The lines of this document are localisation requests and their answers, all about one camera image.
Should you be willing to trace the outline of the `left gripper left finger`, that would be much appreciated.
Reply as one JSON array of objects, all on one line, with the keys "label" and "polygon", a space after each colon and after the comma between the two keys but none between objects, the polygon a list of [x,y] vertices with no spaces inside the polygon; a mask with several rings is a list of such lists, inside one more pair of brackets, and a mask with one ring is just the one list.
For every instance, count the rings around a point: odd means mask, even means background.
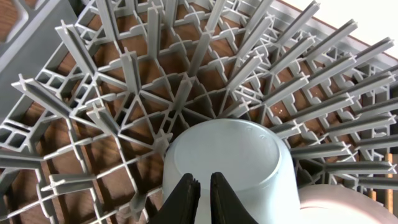
[{"label": "left gripper left finger", "polygon": [[194,224],[200,192],[200,182],[184,174],[149,224]]}]

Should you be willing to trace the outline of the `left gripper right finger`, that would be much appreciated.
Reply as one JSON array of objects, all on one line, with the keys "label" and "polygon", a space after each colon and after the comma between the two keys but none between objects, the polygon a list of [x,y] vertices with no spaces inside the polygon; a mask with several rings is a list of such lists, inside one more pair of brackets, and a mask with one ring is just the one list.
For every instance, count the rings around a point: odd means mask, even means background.
[{"label": "left gripper right finger", "polygon": [[257,224],[221,172],[211,175],[211,223]]}]

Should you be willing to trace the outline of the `light blue bowl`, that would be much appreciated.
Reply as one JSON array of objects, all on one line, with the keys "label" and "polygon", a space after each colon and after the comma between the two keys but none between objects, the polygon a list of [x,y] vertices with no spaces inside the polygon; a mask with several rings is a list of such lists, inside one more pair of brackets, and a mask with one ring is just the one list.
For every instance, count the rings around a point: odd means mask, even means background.
[{"label": "light blue bowl", "polygon": [[301,223],[289,148],[270,129],[243,119],[213,119],[188,128],[164,160],[163,199],[186,173],[201,184],[196,223],[210,223],[211,175],[221,172],[258,223]]}]

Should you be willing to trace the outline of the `pale pink bowl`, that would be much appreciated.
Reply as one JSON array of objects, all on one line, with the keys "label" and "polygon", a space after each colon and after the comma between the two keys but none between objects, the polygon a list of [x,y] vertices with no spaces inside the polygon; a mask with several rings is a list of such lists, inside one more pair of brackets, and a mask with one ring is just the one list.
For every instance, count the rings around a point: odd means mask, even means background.
[{"label": "pale pink bowl", "polygon": [[397,224],[397,217],[378,202],[339,185],[311,185],[298,194],[303,223]]}]

